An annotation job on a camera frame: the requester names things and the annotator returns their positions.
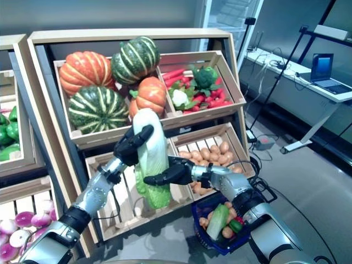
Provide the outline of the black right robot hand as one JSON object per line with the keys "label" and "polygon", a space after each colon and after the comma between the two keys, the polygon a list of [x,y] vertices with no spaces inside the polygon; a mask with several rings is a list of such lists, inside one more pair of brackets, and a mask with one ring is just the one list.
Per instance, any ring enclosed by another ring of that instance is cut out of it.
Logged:
{"label": "black right robot hand", "polygon": [[182,157],[169,156],[169,167],[162,173],[147,176],[143,179],[144,183],[151,186],[163,186],[166,184],[187,185],[191,183],[191,171],[195,163]]}

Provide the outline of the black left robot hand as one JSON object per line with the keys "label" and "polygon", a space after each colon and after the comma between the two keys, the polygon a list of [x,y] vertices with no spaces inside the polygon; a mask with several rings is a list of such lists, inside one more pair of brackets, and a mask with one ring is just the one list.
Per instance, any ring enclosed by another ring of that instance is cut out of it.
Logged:
{"label": "black left robot hand", "polygon": [[138,149],[147,142],[153,134],[152,125],[142,127],[142,131],[134,134],[133,127],[130,127],[124,136],[115,144],[113,154],[127,166],[138,164]]}

